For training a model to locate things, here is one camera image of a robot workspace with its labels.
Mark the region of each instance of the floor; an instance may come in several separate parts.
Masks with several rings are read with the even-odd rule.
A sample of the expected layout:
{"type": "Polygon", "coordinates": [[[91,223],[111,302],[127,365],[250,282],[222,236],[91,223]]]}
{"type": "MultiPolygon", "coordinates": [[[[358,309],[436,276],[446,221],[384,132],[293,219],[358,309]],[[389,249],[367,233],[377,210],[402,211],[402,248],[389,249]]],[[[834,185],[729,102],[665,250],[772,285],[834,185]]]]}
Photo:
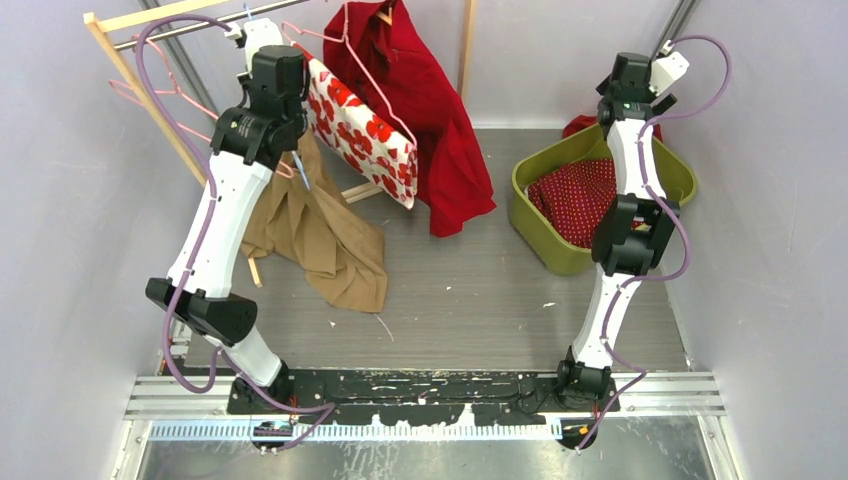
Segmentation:
{"type": "MultiPolygon", "coordinates": [[[[514,165],[559,135],[478,131],[498,208],[468,222],[459,235],[430,236],[429,211],[421,202],[411,212],[386,195],[354,204],[386,232],[389,296],[379,319],[329,306],[300,267],[276,255],[258,262],[263,288],[253,285],[239,258],[233,292],[258,303],[259,330],[292,367],[554,370],[583,324],[594,271],[574,277],[548,272],[510,225],[507,207],[514,165]]],[[[343,188],[362,183],[332,154],[325,162],[343,188]]],[[[650,370],[686,370],[663,285],[640,287],[617,347],[650,370]]],[[[207,342],[194,339],[186,364],[208,365],[210,353],[207,342]]]]}
{"type": "Polygon", "coordinates": [[[715,478],[694,417],[611,418],[577,457],[554,441],[306,442],[260,457],[246,442],[151,442],[140,480],[715,478]]]}

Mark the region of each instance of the red shirt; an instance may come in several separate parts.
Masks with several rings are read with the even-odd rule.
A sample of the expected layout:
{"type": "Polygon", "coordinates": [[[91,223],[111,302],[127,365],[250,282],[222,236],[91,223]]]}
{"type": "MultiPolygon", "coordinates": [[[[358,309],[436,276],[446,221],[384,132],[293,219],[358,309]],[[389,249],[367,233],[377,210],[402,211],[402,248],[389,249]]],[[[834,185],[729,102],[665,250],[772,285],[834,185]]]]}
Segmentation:
{"type": "MultiPolygon", "coordinates": [[[[430,233],[446,237],[495,208],[492,181],[459,95],[418,37],[403,2],[349,4],[351,46],[418,141],[418,195],[430,206],[430,233]],[[392,25],[375,17],[392,10],[392,25]]],[[[324,33],[341,38],[344,7],[324,33]]],[[[398,132],[403,128],[344,44],[324,41],[324,64],[398,132]]]]}

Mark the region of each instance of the dark red polka dot fabric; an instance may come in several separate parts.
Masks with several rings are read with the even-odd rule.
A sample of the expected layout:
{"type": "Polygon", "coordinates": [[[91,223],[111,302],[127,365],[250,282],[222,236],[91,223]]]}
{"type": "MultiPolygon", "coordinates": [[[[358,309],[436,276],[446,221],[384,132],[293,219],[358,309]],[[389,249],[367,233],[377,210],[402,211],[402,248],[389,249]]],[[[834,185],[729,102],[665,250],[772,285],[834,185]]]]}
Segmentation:
{"type": "Polygon", "coordinates": [[[566,242],[591,248],[615,191],[615,164],[606,158],[566,164],[530,185],[527,197],[566,242]]]}

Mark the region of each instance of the brown garment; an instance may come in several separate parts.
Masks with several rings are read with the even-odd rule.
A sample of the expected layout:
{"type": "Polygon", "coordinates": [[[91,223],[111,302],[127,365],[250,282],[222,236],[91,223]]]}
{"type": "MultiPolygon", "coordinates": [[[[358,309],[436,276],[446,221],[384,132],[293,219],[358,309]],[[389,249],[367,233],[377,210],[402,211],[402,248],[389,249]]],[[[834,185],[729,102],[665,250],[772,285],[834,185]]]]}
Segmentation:
{"type": "MultiPolygon", "coordinates": [[[[273,175],[256,202],[242,251],[264,257],[276,251],[299,263],[306,281],[335,307],[383,310],[388,278],[383,268],[383,232],[359,218],[324,172],[310,130],[298,143],[311,190],[300,176],[273,175]]],[[[283,161],[292,164],[291,154],[283,161]]]]}

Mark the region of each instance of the olive green plastic tub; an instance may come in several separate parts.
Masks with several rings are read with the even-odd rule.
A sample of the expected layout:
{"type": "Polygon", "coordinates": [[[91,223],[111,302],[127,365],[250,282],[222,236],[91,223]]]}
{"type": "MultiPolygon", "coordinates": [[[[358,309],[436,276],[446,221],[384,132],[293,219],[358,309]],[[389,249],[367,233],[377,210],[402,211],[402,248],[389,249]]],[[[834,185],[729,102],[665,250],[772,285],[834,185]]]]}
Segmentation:
{"type": "MultiPolygon", "coordinates": [[[[695,196],[697,182],[692,169],[666,146],[653,139],[654,161],[663,190],[671,200],[686,204],[695,196]]],[[[591,250],[563,240],[551,223],[530,203],[524,189],[539,177],[567,163],[612,158],[599,125],[582,130],[518,162],[512,171],[512,202],[509,221],[539,255],[548,270],[574,275],[592,266],[591,250]]]]}

